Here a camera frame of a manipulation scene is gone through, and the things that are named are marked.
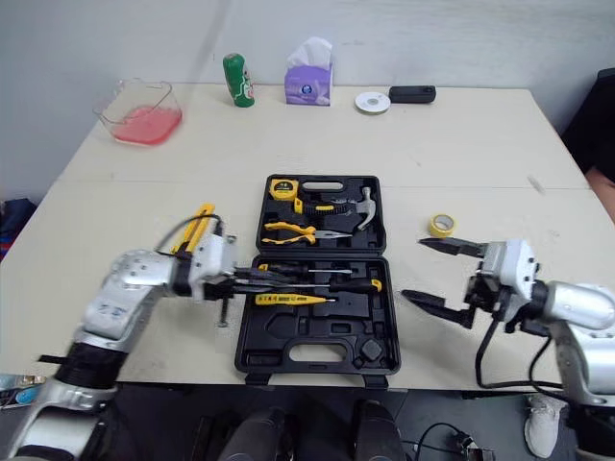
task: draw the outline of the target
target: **tissue box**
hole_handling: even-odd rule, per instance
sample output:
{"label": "tissue box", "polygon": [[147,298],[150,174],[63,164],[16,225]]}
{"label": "tissue box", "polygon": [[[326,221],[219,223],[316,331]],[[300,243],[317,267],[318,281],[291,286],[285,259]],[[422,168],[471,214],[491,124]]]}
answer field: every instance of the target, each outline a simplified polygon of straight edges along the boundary
{"label": "tissue box", "polygon": [[286,71],[284,92],[287,104],[330,106],[333,65],[329,70],[299,65]]}

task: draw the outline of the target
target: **black tool case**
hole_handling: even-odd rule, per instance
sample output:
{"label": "black tool case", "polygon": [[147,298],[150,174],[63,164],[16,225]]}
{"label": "black tool case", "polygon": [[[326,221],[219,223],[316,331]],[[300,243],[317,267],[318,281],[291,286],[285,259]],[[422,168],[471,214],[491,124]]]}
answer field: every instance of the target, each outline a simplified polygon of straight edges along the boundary
{"label": "black tool case", "polygon": [[[298,195],[305,204],[325,204],[339,199],[360,202],[362,188],[370,187],[376,202],[376,214],[364,230],[357,230],[365,214],[323,214],[306,216],[293,211],[293,202],[277,201],[269,193],[272,180],[299,182]],[[311,190],[303,184],[310,183]],[[334,183],[338,190],[330,190]],[[352,233],[352,237],[317,239],[310,245],[299,241],[285,245],[263,243],[262,238],[286,239],[297,235],[290,230],[265,230],[266,223],[284,221],[318,230]],[[310,269],[351,269],[353,273],[309,273],[296,277],[297,283],[327,284],[331,280],[353,278],[378,279],[382,290],[372,294],[332,293],[328,288],[276,289],[282,293],[301,293],[336,299],[335,303],[308,305],[256,305],[255,295],[247,295],[241,331],[235,354],[235,367],[247,373],[246,383],[267,384],[277,373],[326,373],[362,375],[365,386],[385,388],[386,375],[396,373],[401,365],[393,291],[386,259],[382,220],[381,190],[376,177],[273,175],[267,179],[258,223],[257,247],[260,255],[253,267],[261,264],[307,264]],[[337,347],[341,361],[293,360],[298,345]]]}

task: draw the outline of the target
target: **yellow screwdriver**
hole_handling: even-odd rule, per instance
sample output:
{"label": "yellow screwdriver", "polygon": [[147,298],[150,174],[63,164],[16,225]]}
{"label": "yellow screwdriver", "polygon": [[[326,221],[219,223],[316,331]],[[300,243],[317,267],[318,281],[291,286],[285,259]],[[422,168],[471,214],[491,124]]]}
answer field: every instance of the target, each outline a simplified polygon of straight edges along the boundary
{"label": "yellow screwdriver", "polygon": [[320,298],[318,296],[297,295],[295,293],[263,293],[257,295],[256,305],[305,305],[319,303],[335,303],[337,300]]}

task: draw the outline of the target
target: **white tissue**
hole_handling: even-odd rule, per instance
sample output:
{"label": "white tissue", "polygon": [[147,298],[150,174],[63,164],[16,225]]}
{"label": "white tissue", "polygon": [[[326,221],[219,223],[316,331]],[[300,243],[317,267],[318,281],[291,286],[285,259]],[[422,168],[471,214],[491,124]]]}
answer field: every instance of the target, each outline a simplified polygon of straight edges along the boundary
{"label": "white tissue", "polygon": [[312,65],[329,70],[333,45],[318,36],[308,38],[286,60],[286,68]]}

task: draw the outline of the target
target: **sneaker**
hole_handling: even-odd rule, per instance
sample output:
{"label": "sneaker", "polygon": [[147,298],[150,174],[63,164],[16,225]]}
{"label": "sneaker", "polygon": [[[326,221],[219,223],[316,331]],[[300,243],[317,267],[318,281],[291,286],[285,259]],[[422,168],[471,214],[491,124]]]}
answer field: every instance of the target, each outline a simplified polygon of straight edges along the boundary
{"label": "sneaker", "polygon": [[528,397],[529,416],[524,432],[529,451],[539,458],[548,458],[554,452],[559,431],[559,412],[566,402],[533,394]]}

